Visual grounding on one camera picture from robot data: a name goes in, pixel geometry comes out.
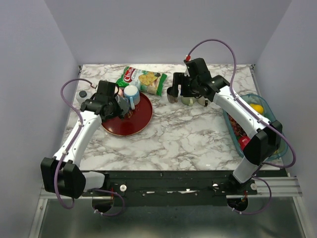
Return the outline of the brown striped mug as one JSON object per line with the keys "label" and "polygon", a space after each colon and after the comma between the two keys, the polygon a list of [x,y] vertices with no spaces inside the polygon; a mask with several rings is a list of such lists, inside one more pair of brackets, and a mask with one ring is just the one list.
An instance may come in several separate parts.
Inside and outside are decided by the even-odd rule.
{"label": "brown striped mug", "polygon": [[177,103],[178,102],[178,88],[177,87],[169,87],[167,89],[167,99],[170,103]]}

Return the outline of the light green mug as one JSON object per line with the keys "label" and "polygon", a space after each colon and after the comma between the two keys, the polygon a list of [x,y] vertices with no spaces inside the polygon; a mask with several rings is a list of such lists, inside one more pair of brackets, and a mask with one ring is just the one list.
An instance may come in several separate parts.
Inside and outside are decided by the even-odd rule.
{"label": "light green mug", "polygon": [[192,97],[181,97],[181,102],[182,102],[182,104],[191,107],[191,106],[193,106],[195,100]]}

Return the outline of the light blue white mug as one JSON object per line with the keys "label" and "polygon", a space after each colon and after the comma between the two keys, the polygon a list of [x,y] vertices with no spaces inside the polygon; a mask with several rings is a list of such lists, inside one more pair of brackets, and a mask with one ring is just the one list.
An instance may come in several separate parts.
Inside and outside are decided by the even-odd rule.
{"label": "light blue white mug", "polygon": [[128,99],[131,109],[135,110],[136,106],[140,102],[140,93],[138,88],[134,85],[128,85],[124,88],[123,95]]}

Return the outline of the cream mug with black rim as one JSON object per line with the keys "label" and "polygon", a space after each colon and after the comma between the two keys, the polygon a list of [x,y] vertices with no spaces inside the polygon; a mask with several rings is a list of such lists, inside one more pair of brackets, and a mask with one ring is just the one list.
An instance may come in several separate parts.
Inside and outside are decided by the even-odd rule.
{"label": "cream mug with black rim", "polygon": [[203,98],[203,97],[199,98],[199,99],[197,100],[197,102],[198,102],[201,106],[203,106],[203,107],[207,107],[207,106],[208,106],[208,103],[209,103],[208,99]]}

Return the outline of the dark grey mug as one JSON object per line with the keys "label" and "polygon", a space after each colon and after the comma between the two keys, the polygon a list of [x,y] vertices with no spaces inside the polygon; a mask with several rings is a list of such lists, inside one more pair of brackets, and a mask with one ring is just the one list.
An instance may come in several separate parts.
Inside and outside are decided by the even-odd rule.
{"label": "dark grey mug", "polygon": [[124,118],[130,112],[129,102],[124,97],[117,96],[117,98],[118,98],[118,105],[122,110],[121,117]]}

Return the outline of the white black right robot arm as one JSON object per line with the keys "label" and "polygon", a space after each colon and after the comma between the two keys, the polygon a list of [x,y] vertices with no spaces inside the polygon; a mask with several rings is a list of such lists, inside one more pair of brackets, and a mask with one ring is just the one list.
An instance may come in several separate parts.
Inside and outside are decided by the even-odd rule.
{"label": "white black right robot arm", "polygon": [[204,97],[225,110],[243,128],[249,138],[243,149],[244,157],[232,172],[228,189],[239,194],[246,188],[246,182],[279,147],[282,124],[269,120],[256,112],[234,91],[224,77],[212,77],[203,58],[184,60],[186,71],[173,75],[172,86],[167,89],[170,103],[176,103],[178,96]]}

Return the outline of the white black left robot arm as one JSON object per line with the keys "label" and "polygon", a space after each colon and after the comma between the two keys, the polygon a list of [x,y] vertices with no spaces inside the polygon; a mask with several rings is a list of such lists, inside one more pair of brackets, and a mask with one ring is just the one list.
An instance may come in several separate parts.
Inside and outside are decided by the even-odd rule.
{"label": "white black left robot arm", "polygon": [[47,192],[58,197],[79,198],[85,191],[92,190],[99,196],[109,192],[110,184],[104,172],[83,172],[80,163],[95,131],[115,117],[123,118],[128,105],[120,98],[116,83],[100,81],[96,93],[74,109],[78,120],[64,144],[51,158],[41,162],[42,179]]}

